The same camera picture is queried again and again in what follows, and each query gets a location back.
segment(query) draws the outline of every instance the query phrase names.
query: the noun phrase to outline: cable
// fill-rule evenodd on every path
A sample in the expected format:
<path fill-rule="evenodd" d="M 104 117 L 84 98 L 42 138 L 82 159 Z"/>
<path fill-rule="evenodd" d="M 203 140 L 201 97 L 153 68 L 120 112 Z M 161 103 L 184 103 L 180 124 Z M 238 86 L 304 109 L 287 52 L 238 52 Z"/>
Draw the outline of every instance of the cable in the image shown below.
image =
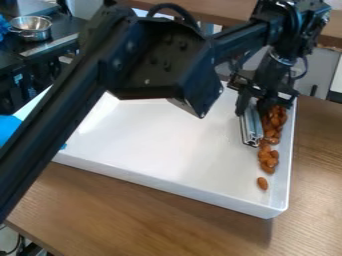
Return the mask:
<path fill-rule="evenodd" d="M 201 29 L 199 28 L 199 26 L 198 26 L 196 20 L 194 19 L 194 17 L 187 10 L 185 10 L 184 8 L 180 7 L 177 4 L 173 4 L 173 3 L 157 4 L 157 5 L 153 6 L 148 11 L 146 16 L 147 17 L 153 17 L 161 9 L 171 9 L 171 10 L 177 12 L 178 14 L 180 14 L 184 18 L 184 22 L 186 24 L 188 24 L 189 26 L 193 27 L 198 32 L 201 31 Z"/>
<path fill-rule="evenodd" d="M 21 235 L 18 234 L 17 244 L 15 245 L 15 247 L 9 252 L 0 251 L 0 256 L 7 256 L 7 255 L 11 255 L 12 253 L 14 253 L 19 248 L 20 242 L 21 242 Z"/>
<path fill-rule="evenodd" d="M 302 16 L 301 14 L 298 12 L 297 8 L 295 5 L 289 3 L 289 2 L 285 2 L 285 1 L 281 1 L 279 2 L 283 8 L 285 8 L 286 10 L 289 11 L 290 13 L 290 18 L 291 18 L 291 30 L 293 32 L 293 37 L 292 37 L 292 41 L 294 42 L 297 37 L 300 36 L 300 30 L 302 27 Z"/>

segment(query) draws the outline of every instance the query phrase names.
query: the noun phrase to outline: metal bowl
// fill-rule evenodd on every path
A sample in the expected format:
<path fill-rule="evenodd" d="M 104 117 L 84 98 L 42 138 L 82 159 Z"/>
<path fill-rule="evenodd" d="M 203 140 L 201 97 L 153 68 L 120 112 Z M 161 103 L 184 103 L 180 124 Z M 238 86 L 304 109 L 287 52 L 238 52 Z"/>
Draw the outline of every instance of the metal bowl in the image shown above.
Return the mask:
<path fill-rule="evenodd" d="M 40 16 L 20 16 L 11 20 L 13 28 L 29 31 L 44 31 L 52 26 L 52 22 Z"/>
<path fill-rule="evenodd" d="M 52 22 L 49 17 L 20 16 L 12 19 L 10 24 L 10 31 L 27 42 L 43 41 L 51 37 Z"/>

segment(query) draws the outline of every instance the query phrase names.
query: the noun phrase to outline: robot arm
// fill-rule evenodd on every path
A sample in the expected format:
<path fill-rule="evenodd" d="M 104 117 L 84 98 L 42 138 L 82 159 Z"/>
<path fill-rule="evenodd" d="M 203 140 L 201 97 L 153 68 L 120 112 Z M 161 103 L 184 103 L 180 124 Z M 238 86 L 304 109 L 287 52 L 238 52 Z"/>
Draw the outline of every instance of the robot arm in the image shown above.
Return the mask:
<path fill-rule="evenodd" d="M 215 66 L 234 60 L 230 86 L 239 90 L 238 115 L 251 97 L 265 108 L 289 107 L 290 100 L 278 97 L 279 84 L 311 52 L 330 11 L 320 0 L 260 0 L 246 24 L 204 37 L 179 6 L 158 5 L 138 18 L 108 2 L 81 34 L 81 54 L 0 151 L 0 223 L 106 90 L 120 99 L 169 98 L 204 118 L 223 89 Z M 152 17 L 165 7 L 185 24 Z M 243 63 L 266 45 L 270 53 L 245 75 Z"/>

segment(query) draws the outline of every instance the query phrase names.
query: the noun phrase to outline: white tray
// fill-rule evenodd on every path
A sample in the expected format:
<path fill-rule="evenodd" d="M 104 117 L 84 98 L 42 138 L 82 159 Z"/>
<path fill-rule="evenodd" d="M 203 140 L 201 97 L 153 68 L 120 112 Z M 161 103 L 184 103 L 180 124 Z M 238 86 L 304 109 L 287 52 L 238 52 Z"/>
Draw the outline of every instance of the white tray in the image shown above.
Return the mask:
<path fill-rule="evenodd" d="M 236 92 L 226 89 L 204 119 L 166 100 L 122 101 L 106 93 L 55 162 L 189 197 L 260 218 L 288 208 L 295 107 L 277 149 L 276 173 L 260 170 L 241 143 Z M 269 189 L 256 179 L 266 177 Z"/>

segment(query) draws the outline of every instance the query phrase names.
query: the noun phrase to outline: wooden table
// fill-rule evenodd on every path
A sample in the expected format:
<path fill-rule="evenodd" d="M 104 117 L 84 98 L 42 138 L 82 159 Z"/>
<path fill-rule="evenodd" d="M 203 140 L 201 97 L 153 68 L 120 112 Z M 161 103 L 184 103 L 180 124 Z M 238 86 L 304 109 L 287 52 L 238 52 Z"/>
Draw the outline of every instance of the wooden table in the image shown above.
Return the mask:
<path fill-rule="evenodd" d="M 57 255 L 341 255 L 342 106 L 303 96 L 297 117 L 273 220 L 50 164 L 7 224 Z"/>
<path fill-rule="evenodd" d="M 218 25 L 232 26 L 247 21 L 257 0 L 121 0 L 134 8 L 148 10 L 158 3 L 172 2 L 191 12 L 197 20 Z M 324 46 L 342 48 L 342 1 L 325 0 L 334 11 L 319 42 Z"/>

